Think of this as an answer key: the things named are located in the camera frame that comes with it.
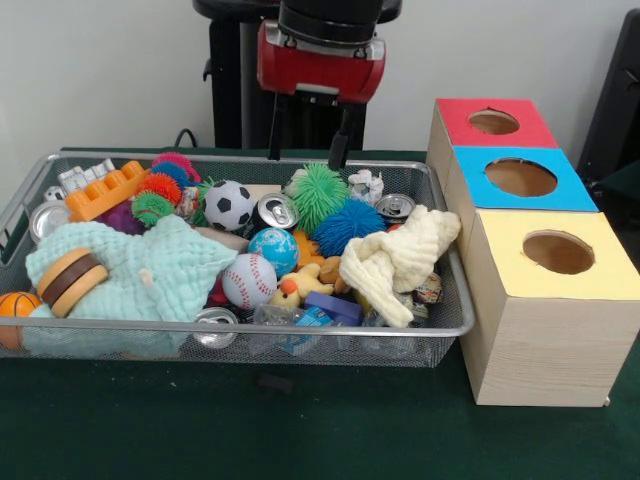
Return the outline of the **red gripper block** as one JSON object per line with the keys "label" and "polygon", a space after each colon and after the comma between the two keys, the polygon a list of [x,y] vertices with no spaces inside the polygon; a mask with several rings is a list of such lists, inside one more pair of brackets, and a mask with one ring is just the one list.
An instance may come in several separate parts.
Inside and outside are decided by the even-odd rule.
{"label": "red gripper block", "polygon": [[[275,92],[269,139],[270,160],[281,159],[288,97],[298,92],[333,96],[340,103],[367,103],[385,70],[386,44],[379,37],[364,47],[334,48],[292,37],[273,20],[258,31],[257,80]],[[329,149],[328,167],[341,170],[347,160],[356,120],[355,107],[343,108],[342,120]]]}

